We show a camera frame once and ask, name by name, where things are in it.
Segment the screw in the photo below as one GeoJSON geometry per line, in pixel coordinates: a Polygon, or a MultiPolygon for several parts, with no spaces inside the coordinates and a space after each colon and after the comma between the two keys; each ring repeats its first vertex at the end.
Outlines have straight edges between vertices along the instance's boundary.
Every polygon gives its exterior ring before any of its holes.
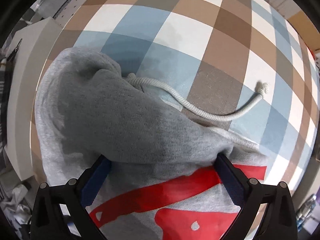
{"type": "Polygon", "coordinates": [[[74,185],[74,184],[76,184],[77,183],[77,180],[76,179],[70,179],[69,181],[68,181],[68,184],[69,185],[74,185]]]}
{"type": "Polygon", "coordinates": [[[40,188],[45,188],[45,187],[47,187],[47,184],[45,182],[40,184],[40,188]]]}
{"type": "Polygon", "coordinates": [[[286,188],[287,187],[287,184],[283,181],[280,182],[280,187],[283,187],[283,188],[286,188]]]}
{"type": "Polygon", "coordinates": [[[253,185],[258,184],[258,181],[257,181],[257,179],[255,179],[255,178],[249,179],[249,182],[250,182],[251,184],[253,184],[253,185]]]}

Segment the plaid fabric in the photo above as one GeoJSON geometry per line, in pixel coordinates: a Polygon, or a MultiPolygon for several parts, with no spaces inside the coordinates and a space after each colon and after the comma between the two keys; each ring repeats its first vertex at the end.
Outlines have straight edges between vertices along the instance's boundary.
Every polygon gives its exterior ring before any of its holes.
{"type": "MultiPolygon", "coordinates": [[[[294,191],[318,127],[319,77],[305,43],[264,0],[87,0],[61,32],[44,66],[65,48],[86,46],[116,60],[123,75],[166,82],[200,109],[230,113],[269,82],[247,115],[218,125],[260,144],[269,157],[266,184],[294,191]]],[[[37,139],[33,151],[39,151],[37,139]]]]}

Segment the white drawstring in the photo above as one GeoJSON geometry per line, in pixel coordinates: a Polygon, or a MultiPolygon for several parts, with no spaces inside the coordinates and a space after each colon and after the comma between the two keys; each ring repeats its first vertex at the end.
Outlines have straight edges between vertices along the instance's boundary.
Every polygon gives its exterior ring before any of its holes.
{"type": "MultiPolygon", "coordinates": [[[[261,99],[263,99],[263,96],[268,93],[268,83],[257,83],[256,88],[256,94],[252,98],[252,100],[247,103],[242,108],[236,110],[235,112],[231,114],[225,114],[225,115],[217,115],[217,114],[210,114],[206,111],[203,111],[190,102],[188,102],[186,99],[184,99],[179,93],[169,86],[168,84],[161,82],[159,80],[153,79],[153,78],[137,78],[134,73],[130,73],[128,77],[125,79],[129,84],[131,84],[133,87],[141,90],[142,85],[149,85],[158,87],[162,90],[167,91],[170,93],[182,106],[184,106],[186,109],[190,110],[194,114],[203,117],[205,119],[211,120],[211,121],[219,121],[219,122],[228,122],[231,120],[235,120],[243,115],[245,115],[248,111],[250,111],[251,108],[253,108],[261,99]]],[[[224,129],[218,128],[218,127],[209,127],[211,131],[214,131],[221,136],[231,140],[232,142],[241,145],[243,147],[250,148],[252,150],[258,150],[258,145],[254,142],[248,141],[244,138],[241,138],[239,135],[235,133],[230,133],[224,129]]]]}

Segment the gray hoodie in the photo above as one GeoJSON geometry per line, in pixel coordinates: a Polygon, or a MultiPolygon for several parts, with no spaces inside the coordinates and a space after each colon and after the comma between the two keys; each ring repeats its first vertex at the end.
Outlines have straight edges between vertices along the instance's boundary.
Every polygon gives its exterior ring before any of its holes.
{"type": "Polygon", "coordinates": [[[119,64],[88,49],[66,49],[52,62],[35,117],[50,186],[78,178],[100,154],[112,161],[87,207],[111,240],[219,239],[239,211],[212,168],[219,152],[264,179],[265,156],[135,89],[119,64]]]}

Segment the blue gripper pad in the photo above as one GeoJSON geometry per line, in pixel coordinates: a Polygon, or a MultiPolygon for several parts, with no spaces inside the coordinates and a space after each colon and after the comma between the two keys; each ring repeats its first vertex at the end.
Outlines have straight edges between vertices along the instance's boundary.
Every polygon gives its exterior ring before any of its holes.
{"type": "Polygon", "coordinates": [[[244,188],[220,154],[218,154],[213,166],[233,203],[237,206],[243,207],[245,203],[244,188]]]}
{"type": "Polygon", "coordinates": [[[80,203],[83,207],[92,205],[110,169],[111,161],[104,158],[81,190],[80,203]]]}

